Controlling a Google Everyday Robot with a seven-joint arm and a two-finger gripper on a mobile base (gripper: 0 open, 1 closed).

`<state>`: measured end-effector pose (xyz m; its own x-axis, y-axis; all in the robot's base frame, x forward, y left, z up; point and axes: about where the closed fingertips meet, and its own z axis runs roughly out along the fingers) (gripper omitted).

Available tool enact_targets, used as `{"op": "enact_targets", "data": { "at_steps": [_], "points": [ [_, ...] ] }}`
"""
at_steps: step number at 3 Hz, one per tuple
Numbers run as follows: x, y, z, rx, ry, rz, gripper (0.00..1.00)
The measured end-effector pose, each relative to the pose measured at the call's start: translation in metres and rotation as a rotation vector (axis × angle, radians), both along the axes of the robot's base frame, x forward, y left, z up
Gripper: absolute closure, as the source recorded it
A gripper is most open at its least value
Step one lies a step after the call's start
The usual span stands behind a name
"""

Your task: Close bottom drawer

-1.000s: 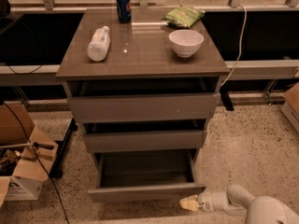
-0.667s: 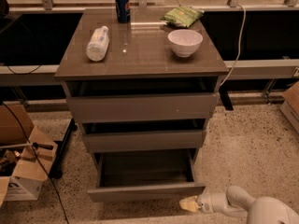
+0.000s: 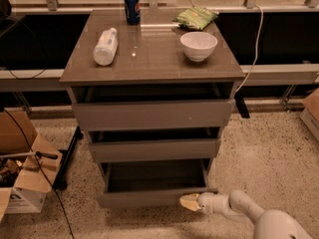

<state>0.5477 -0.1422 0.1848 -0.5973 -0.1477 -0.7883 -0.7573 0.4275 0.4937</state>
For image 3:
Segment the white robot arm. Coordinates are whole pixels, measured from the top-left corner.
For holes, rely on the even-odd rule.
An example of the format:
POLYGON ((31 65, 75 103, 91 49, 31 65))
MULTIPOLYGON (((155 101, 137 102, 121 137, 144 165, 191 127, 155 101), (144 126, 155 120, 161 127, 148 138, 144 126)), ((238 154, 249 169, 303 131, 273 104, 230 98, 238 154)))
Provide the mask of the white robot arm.
POLYGON ((179 199, 184 208, 205 214, 220 214, 226 219, 254 225, 253 239, 313 239, 289 214, 265 210, 241 190, 232 190, 229 195, 212 192, 192 193, 179 199))

